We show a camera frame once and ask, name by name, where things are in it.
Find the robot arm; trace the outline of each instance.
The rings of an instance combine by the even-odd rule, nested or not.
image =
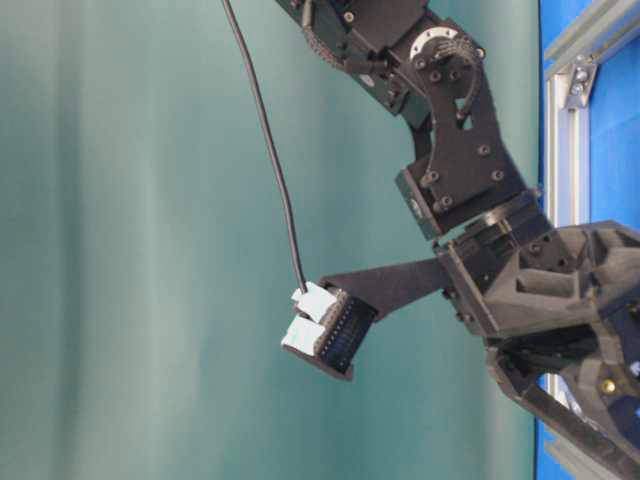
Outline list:
[[[442,290],[509,398],[640,478],[640,235],[613,222],[553,228],[502,142],[484,50],[428,1],[277,2],[323,60],[409,125],[416,159],[396,183],[435,253],[308,284],[283,346],[350,379],[372,324]],[[546,373],[579,411],[538,386]]]

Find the green background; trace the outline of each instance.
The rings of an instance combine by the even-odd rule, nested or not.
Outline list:
[[[308,276],[429,256],[403,123],[275,2],[234,4]],[[432,3],[487,48],[530,182],[535,4]],[[0,478],[532,477],[532,418],[437,296],[376,326],[353,384],[279,349],[294,278],[218,1],[5,0],[0,105]]]

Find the metal frame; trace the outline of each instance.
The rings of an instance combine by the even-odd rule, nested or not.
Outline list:
[[[557,227],[591,220],[590,94],[598,65],[639,34],[639,0],[595,0],[545,52],[545,61],[552,62],[544,75],[545,207]],[[547,387],[573,407],[559,377],[550,375]],[[570,472],[580,472],[578,478],[610,478],[562,439],[547,449]]]

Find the wire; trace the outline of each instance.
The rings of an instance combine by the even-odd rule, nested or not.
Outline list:
[[[437,58],[446,58],[452,55],[457,55],[468,61],[473,72],[471,87],[464,99],[462,108],[458,110],[458,118],[464,120],[471,113],[473,104],[476,98],[478,98],[478,94],[482,88],[482,58],[478,55],[476,48],[467,37],[445,40],[439,45],[436,51]]]
[[[227,15],[227,20],[229,20],[229,25],[231,25],[231,30],[233,30],[233,35],[235,36],[236,41],[238,42],[238,46],[240,47],[240,53],[242,54],[242,59],[247,70],[247,74],[249,75],[249,84],[251,85],[251,91],[253,92],[256,107],[258,108],[258,116],[260,118],[262,133],[264,134],[264,139],[267,144],[267,150],[269,152],[269,156],[271,157],[271,164],[276,176],[276,183],[278,184],[280,196],[282,197],[282,207],[284,209],[284,216],[289,234],[289,248],[291,250],[291,258],[293,260],[293,270],[295,272],[300,290],[302,291],[302,293],[307,293],[306,280],[304,277],[304,272],[302,271],[302,262],[300,261],[300,250],[298,248],[298,238],[296,235],[296,226],[293,218],[293,209],[291,208],[291,199],[289,198],[289,190],[287,189],[287,184],[284,180],[284,174],[282,173],[282,166],[280,165],[278,151],[276,150],[276,146],[273,142],[273,135],[271,134],[271,127],[269,126],[269,119],[267,118],[267,111],[264,107],[264,101],[262,100],[262,93],[260,92],[260,85],[258,84],[256,72],[253,67],[251,54],[249,53],[246,42],[244,41],[244,36],[242,35],[242,31],[240,30],[240,26],[238,25],[238,20],[236,19],[231,3],[229,2],[229,0],[222,0],[222,5]]]

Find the white connector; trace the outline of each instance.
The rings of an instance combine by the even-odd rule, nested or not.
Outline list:
[[[314,345],[316,340],[320,338],[325,327],[320,325],[320,321],[326,315],[331,306],[336,303],[337,299],[324,288],[319,287],[315,283],[307,282],[307,293],[302,293],[300,289],[293,292],[291,299],[296,302],[299,311],[306,313],[310,319],[297,315],[287,334],[282,339],[281,345],[291,347],[299,352],[315,356]]]

